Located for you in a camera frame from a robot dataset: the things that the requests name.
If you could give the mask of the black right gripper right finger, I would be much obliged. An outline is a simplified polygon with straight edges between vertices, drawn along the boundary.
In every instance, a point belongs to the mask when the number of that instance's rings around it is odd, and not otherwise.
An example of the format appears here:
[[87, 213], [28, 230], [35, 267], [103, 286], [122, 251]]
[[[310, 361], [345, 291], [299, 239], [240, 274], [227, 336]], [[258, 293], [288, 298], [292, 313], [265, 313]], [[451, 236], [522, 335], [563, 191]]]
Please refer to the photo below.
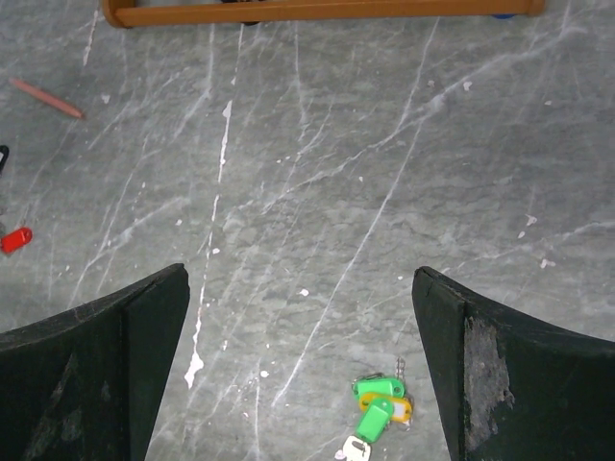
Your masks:
[[613, 342], [427, 266], [414, 274], [412, 303], [451, 459], [613, 459]]

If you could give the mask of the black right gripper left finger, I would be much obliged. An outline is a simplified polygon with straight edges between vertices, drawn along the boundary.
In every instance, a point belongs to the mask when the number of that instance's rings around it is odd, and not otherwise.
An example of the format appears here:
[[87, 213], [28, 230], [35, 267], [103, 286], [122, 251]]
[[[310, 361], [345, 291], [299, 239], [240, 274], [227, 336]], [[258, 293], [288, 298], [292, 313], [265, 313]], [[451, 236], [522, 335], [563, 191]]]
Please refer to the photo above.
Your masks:
[[2, 333], [2, 459], [144, 459], [189, 300], [175, 263]]

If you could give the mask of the red key tag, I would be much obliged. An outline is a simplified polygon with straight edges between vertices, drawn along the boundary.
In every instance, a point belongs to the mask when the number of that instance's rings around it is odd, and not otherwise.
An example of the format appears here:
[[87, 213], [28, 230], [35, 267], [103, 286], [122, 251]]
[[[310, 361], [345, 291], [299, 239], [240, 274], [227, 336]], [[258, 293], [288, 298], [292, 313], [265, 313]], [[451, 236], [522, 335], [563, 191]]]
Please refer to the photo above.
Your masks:
[[33, 231], [30, 228], [22, 227], [1, 237], [1, 251], [5, 255], [28, 245], [33, 239]]

